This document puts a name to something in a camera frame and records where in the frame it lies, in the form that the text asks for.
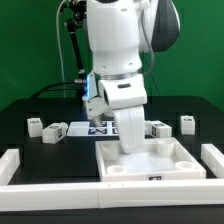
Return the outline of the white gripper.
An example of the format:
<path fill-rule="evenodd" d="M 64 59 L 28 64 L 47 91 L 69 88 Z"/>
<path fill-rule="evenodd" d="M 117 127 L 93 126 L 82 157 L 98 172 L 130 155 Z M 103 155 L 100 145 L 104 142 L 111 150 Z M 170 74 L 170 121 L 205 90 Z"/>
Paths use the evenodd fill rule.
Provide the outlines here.
<path fill-rule="evenodd" d="M 98 87 L 105 101 L 94 97 L 86 102 L 86 114 L 90 123 L 101 126 L 104 117 L 114 115 L 123 151 L 130 153 L 141 149 L 145 140 L 143 105 L 147 103 L 143 75 L 121 80 L 100 80 Z"/>

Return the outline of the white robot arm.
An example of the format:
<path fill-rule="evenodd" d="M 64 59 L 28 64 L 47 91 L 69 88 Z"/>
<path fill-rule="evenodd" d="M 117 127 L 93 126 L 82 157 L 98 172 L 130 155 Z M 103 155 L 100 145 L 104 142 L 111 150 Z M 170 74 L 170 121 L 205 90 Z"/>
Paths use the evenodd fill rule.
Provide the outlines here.
<path fill-rule="evenodd" d="M 169 49 L 180 32 L 172 0 L 87 0 L 87 34 L 93 69 L 84 97 L 96 126 L 112 116 L 124 152 L 143 147 L 147 103 L 140 54 Z"/>

